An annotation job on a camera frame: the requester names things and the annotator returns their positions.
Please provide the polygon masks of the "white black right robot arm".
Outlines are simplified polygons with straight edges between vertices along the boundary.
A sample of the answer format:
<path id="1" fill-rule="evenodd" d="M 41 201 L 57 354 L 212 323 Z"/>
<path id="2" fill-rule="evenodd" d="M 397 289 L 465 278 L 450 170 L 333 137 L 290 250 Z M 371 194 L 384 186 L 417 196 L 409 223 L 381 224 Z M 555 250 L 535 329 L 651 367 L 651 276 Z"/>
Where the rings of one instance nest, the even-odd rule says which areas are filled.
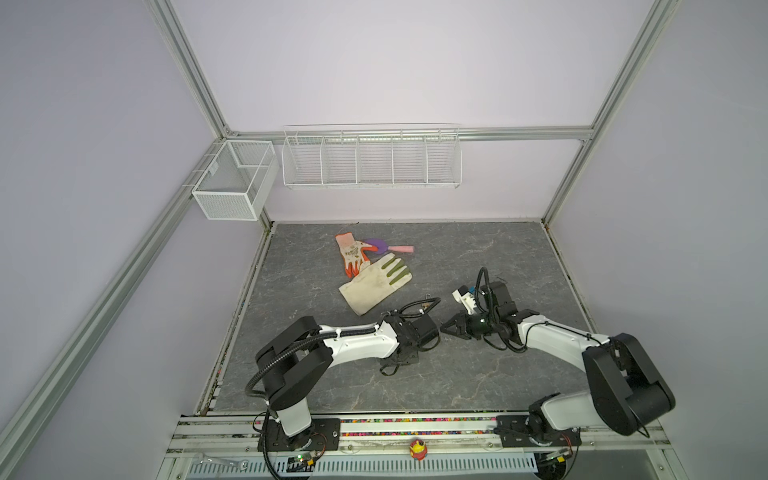
<path id="1" fill-rule="evenodd" d="M 530 405 L 518 430 L 536 445 L 548 446 L 570 430 L 593 426 L 622 436 L 644 433 L 676 406 L 671 388 L 632 335 L 591 333 L 520 310 L 501 282 L 473 289 L 462 285 L 452 296 L 463 310 L 441 325 L 443 333 L 483 341 L 496 335 L 506 350 L 539 350 L 586 375 L 587 390 L 554 393 Z"/>

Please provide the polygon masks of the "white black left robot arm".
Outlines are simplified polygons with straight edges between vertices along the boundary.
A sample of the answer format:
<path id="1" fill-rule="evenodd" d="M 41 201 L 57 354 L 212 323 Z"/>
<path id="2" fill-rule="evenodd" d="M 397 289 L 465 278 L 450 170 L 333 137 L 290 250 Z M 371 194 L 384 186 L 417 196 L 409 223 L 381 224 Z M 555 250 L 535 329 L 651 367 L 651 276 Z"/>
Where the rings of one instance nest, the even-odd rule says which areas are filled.
<path id="1" fill-rule="evenodd" d="M 393 310 L 374 323 L 347 327 L 301 317 L 255 354 L 257 371 L 244 393 L 263 399 L 283 434 L 293 439 L 313 430 L 307 397 L 329 369 L 374 359 L 380 372 L 390 376 L 439 342 L 438 327 L 427 310 Z"/>

